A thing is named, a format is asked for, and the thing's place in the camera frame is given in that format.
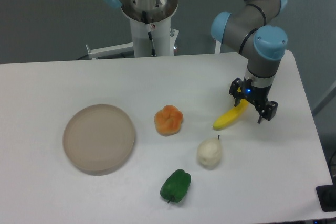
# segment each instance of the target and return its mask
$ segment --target round plate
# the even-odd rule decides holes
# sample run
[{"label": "round plate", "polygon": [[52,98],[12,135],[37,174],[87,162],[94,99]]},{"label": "round plate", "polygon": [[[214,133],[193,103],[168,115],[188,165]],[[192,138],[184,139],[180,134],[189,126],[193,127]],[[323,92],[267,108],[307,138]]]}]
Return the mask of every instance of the round plate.
[{"label": "round plate", "polygon": [[117,107],[99,104],[79,111],[63,135],[66,155],[78,168],[102,172],[120,166],[135,140],[131,119]]}]

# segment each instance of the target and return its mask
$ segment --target cable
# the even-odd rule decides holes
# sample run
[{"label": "cable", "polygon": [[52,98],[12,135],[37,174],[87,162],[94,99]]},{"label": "cable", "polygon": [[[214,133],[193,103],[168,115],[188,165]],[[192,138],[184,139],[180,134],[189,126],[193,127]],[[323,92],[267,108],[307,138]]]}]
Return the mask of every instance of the cable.
[{"label": "cable", "polygon": [[334,151],[334,153],[331,155],[331,157],[329,159],[329,162],[328,162],[328,167],[331,166],[331,161],[332,161],[332,159],[334,158],[335,155],[336,155],[336,151]]},{"label": "cable", "polygon": [[84,59],[85,57],[88,57],[89,55],[88,54],[86,54],[86,55],[84,55],[84,56],[82,56],[82,57],[79,57],[78,59],[76,59],[76,60],[81,60],[81,59]]}]

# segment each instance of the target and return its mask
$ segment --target gray floor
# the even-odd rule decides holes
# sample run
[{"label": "gray floor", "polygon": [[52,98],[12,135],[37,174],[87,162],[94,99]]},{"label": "gray floor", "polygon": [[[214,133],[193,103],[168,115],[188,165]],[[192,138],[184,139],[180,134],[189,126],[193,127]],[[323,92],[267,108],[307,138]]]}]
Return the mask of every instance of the gray floor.
[{"label": "gray floor", "polygon": [[[178,54],[212,53],[213,19],[243,5],[242,0],[179,0],[172,18],[180,30]],[[335,13],[336,0],[289,0],[271,22],[288,34],[311,108],[336,80]],[[86,54],[86,43],[94,49],[128,42],[127,19],[102,0],[0,0],[0,63],[74,60]],[[327,159],[336,150],[335,112],[333,99],[315,117]]]}]

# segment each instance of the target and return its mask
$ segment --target white table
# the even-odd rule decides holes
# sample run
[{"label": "white table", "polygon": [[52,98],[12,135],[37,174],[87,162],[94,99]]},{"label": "white table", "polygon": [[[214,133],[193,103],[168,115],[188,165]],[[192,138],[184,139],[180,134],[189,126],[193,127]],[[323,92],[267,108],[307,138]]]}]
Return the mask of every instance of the white table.
[{"label": "white table", "polygon": [[[316,187],[331,184],[302,87],[287,51],[269,99],[277,115],[257,124],[252,106],[214,131],[233,106],[230,83],[243,78],[237,54],[23,63],[0,66],[0,223],[268,223],[335,217],[321,210]],[[67,159],[62,134],[93,104],[124,110],[135,146],[116,172],[90,176]],[[172,104],[181,131],[160,136],[156,111]],[[196,163],[201,141],[220,134],[224,158],[214,170]],[[192,177],[181,204],[160,188],[176,169]]]}]

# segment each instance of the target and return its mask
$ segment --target gray robot arm segment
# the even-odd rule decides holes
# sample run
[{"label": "gray robot arm segment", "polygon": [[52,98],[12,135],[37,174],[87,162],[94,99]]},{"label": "gray robot arm segment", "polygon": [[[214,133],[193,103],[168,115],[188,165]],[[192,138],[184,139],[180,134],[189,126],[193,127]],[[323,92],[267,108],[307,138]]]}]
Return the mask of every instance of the gray robot arm segment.
[{"label": "gray robot arm segment", "polygon": [[261,118],[271,120],[276,102],[268,101],[268,93],[287,45],[286,33],[267,26],[285,7],[287,0],[244,0],[245,7],[238,13],[223,12],[214,20],[212,36],[248,59],[244,80],[232,82],[229,93],[236,99],[253,104]]}]

